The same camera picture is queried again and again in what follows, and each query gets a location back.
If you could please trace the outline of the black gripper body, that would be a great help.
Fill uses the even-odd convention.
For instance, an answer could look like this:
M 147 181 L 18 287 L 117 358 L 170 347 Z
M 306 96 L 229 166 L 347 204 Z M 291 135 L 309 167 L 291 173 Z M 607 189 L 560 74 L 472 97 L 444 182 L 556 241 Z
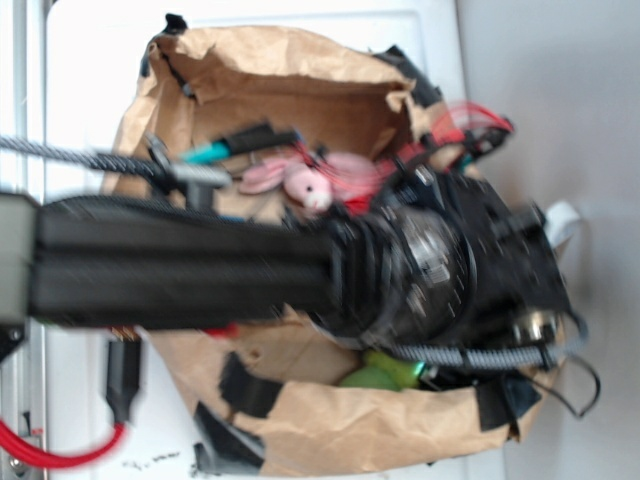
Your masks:
M 535 204 L 425 166 L 389 186 L 389 344 L 523 349 L 555 343 L 571 310 Z

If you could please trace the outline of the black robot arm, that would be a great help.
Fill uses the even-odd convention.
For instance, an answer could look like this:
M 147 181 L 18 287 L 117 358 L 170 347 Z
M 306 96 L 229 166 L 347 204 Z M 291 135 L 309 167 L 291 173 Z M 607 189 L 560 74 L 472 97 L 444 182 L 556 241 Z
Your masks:
M 515 344 L 536 312 L 572 312 L 535 206 L 420 166 L 369 209 L 269 225 L 161 200 L 1 197 L 1 339 L 67 328 L 221 328 L 285 308 L 349 349 Z

